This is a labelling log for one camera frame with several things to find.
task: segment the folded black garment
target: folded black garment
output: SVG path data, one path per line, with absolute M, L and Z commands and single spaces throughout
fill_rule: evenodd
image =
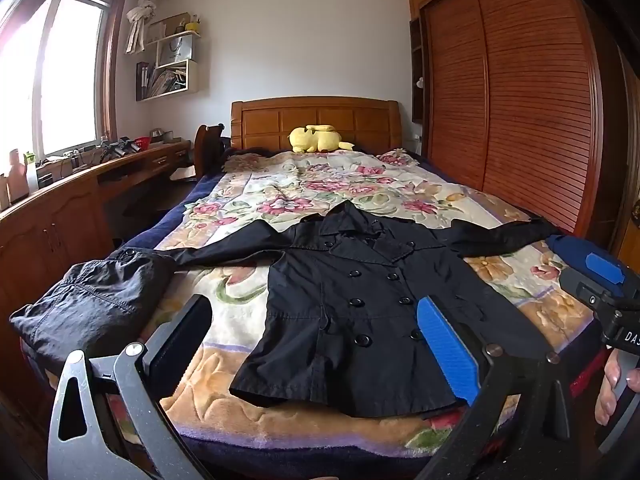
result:
M 35 304 L 9 322 L 50 372 L 62 373 L 69 353 L 118 354 L 148 323 L 176 263 L 152 251 L 125 248 L 105 260 L 71 267 Z

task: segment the curtain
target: curtain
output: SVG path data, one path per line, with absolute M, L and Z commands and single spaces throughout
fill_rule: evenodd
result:
M 145 21 L 154 15 L 156 0 L 138 0 L 138 6 L 127 12 L 131 24 L 127 38 L 127 54 L 136 54 L 145 49 Z

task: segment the human hand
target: human hand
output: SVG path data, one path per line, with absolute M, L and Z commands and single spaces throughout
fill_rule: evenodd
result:
M 602 426 L 606 426 L 609 423 L 609 418 L 616 411 L 616 396 L 613 393 L 613 389 L 621 379 L 620 373 L 618 349 L 616 348 L 609 356 L 609 360 L 604 367 L 604 379 L 602 380 L 600 394 L 596 402 L 596 421 Z M 626 381 L 626 384 L 628 384 L 633 391 L 640 393 L 640 370 L 629 370 L 626 377 L 623 377 L 622 380 Z

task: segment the coat sleeve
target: coat sleeve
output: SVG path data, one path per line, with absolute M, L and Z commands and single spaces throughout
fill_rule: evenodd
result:
M 295 226 L 279 233 L 264 220 L 254 220 L 235 233 L 204 247 L 159 252 L 171 256 L 183 268 L 233 265 L 287 249 L 293 242 L 294 234 Z
M 533 217 L 529 222 L 508 222 L 493 229 L 455 219 L 450 228 L 432 232 L 438 241 L 461 256 L 471 258 L 513 253 L 533 242 L 560 234 L 555 225 L 542 217 Z

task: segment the red basket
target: red basket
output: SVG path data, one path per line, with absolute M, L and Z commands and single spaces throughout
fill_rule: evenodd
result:
M 138 137 L 133 142 L 135 142 L 140 147 L 140 149 L 144 152 L 149 147 L 149 143 L 151 142 L 151 137 Z

